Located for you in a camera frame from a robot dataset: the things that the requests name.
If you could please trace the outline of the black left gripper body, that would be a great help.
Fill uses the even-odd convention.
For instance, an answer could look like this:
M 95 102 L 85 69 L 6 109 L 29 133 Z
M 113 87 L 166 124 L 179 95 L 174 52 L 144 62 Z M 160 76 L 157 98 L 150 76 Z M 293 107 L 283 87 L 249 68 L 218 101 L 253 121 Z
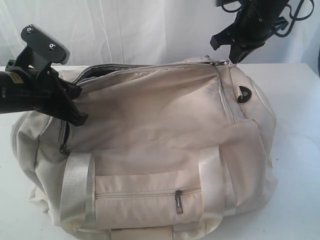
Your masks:
M 23 83 L 14 88 L 14 111 L 38 111 L 61 118 L 68 111 L 68 84 L 53 68 L 42 71 L 20 67 L 14 71 Z

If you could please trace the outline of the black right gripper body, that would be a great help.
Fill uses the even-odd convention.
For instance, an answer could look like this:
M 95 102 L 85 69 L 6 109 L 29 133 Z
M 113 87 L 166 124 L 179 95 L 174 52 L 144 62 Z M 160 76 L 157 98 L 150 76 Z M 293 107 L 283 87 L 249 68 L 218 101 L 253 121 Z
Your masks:
M 240 0 L 234 23 L 226 28 L 225 45 L 259 45 L 288 26 L 281 16 L 286 0 Z

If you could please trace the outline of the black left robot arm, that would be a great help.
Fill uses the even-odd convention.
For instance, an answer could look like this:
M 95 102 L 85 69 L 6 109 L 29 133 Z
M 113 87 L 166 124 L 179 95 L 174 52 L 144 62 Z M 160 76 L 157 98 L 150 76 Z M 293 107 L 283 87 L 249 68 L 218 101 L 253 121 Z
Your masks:
M 37 111 L 78 127 L 88 115 L 80 112 L 73 100 L 82 88 L 65 81 L 53 68 L 7 67 L 0 72 L 0 113 Z

